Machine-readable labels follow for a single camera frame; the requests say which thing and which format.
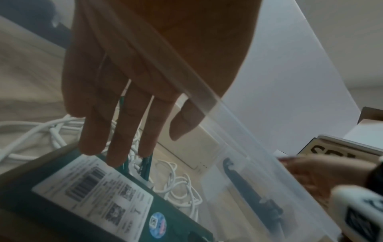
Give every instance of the qr code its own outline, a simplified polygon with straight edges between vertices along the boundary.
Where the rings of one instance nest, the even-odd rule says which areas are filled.
[[[149,221],[149,227],[152,229],[155,229],[157,228],[157,224],[158,224],[158,218],[152,216]]]
[[[126,200],[130,202],[132,198],[134,197],[135,193],[136,193],[135,189],[132,189],[131,186],[129,186],[128,184],[125,184],[122,191],[120,192],[120,196],[122,196],[123,198],[125,198]]]
[[[110,208],[109,212],[105,216],[105,219],[114,225],[118,226],[120,223],[122,216],[125,213],[125,209],[121,208],[119,205],[113,203],[112,207]]]

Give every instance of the hand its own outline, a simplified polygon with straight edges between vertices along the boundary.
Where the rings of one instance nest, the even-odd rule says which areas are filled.
[[[213,0],[208,3],[185,0],[179,4],[157,0],[106,2],[111,6],[124,2],[151,24],[222,96],[247,53],[261,0]],[[125,15],[118,16],[122,23]],[[134,134],[153,96],[138,150],[140,156],[149,156],[181,91],[136,51],[88,0],[77,1],[72,34],[65,57],[62,91],[67,112],[75,117],[86,117],[80,150],[95,155],[104,149],[115,107],[131,79],[109,146],[107,163],[118,166],[126,160]],[[203,118],[203,114],[187,101],[171,122],[170,137],[177,140]]]
[[[364,186],[374,163],[332,155],[279,158],[297,181],[324,207],[337,185]]]

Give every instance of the white device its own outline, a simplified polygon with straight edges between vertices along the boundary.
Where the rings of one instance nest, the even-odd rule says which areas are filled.
[[[359,186],[337,186],[328,212],[351,241],[383,242],[383,196]]]

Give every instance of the round sticker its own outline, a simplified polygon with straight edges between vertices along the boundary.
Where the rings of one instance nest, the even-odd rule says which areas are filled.
[[[156,239],[164,236],[166,233],[166,219],[162,213],[156,212],[150,217],[149,230],[152,236]]]

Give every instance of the white paper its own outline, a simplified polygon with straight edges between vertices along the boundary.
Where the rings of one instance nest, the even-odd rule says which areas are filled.
[[[127,242],[140,239],[153,196],[95,156],[82,155],[32,191]]]

